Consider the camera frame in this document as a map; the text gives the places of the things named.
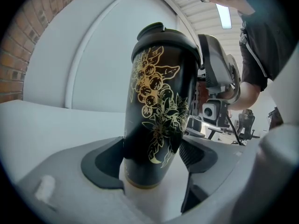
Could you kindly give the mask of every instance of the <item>gold floral pattern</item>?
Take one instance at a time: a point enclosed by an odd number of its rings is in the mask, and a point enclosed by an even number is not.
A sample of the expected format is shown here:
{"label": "gold floral pattern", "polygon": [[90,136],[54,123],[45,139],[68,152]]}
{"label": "gold floral pattern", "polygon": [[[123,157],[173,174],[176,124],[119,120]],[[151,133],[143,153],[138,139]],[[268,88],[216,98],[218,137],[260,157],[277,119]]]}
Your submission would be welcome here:
{"label": "gold floral pattern", "polygon": [[137,93],[138,101],[144,104],[142,115],[150,120],[142,123],[150,130],[149,160],[155,164],[161,163],[156,159],[156,154],[166,140],[169,143],[161,168],[168,164],[173,155],[171,137],[184,133],[189,114],[187,98],[182,99],[178,94],[174,96],[171,87],[164,83],[164,80],[174,78],[180,67],[158,66],[163,53],[163,46],[152,47],[135,57],[129,92],[131,103],[134,92]]}

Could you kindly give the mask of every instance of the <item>person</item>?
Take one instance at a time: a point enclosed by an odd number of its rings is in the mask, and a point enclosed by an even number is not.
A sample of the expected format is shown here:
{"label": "person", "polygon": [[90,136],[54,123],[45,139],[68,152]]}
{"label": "person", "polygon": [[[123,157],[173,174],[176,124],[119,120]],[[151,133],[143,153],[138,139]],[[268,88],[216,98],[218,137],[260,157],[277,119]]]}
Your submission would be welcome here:
{"label": "person", "polygon": [[[288,26],[285,14],[275,0],[201,0],[226,7],[233,7],[243,21],[248,45],[257,56],[261,66],[249,49],[239,43],[243,58],[241,95],[237,102],[229,106],[230,110],[246,110],[258,99],[267,87],[268,79],[274,80],[295,49],[297,40]],[[229,98],[229,91],[220,94]]]}

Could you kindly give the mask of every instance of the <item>black t-shirt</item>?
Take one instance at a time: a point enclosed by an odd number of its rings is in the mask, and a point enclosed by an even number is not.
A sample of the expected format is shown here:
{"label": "black t-shirt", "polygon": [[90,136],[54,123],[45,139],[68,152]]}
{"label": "black t-shirt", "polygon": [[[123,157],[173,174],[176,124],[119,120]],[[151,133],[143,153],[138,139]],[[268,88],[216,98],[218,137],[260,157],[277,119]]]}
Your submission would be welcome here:
{"label": "black t-shirt", "polygon": [[[248,44],[259,58],[269,79],[274,80],[290,58],[296,39],[282,10],[273,0],[246,0],[255,10],[252,15],[239,13],[247,31]],[[248,82],[261,87],[267,87],[259,65],[245,45],[240,43],[243,57],[242,82]]]}

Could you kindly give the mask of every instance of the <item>corrugated ceiling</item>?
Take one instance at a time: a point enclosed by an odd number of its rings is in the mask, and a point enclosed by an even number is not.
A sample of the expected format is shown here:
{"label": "corrugated ceiling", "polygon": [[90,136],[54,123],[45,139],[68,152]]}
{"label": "corrugated ceiling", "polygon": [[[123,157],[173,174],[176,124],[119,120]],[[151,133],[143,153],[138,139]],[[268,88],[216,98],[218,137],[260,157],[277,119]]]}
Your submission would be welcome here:
{"label": "corrugated ceiling", "polygon": [[174,2],[181,8],[197,34],[215,36],[226,54],[234,56],[242,75],[242,57],[239,47],[242,20],[237,10],[229,8],[232,29],[223,29],[215,4],[203,3],[199,0],[174,0]]}

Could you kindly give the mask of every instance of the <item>gold rim at cup bottom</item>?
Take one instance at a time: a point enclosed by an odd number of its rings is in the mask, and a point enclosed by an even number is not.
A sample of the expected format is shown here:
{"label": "gold rim at cup bottom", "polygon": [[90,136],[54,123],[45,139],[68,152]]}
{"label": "gold rim at cup bottom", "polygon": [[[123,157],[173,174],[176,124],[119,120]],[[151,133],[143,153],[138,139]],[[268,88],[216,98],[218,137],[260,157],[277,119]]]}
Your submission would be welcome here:
{"label": "gold rim at cup bottom", "polygon": [[158,182],[158,183],[156,183],[156,184],[154,184],[154,185],[143,186],[143,185],[139,185],[139,184],[137,184],[137,183],[134,183],[134,182],[128,177],[127,174],[125,174],[125,177],[126,177],[126,180],[127,180],[131,185],[133,185],[134,187],[139,188],[139,189],[153,189],[153,188],[155,188],[156,186],[158,186],[158,185],[161,183],[161,182]]}

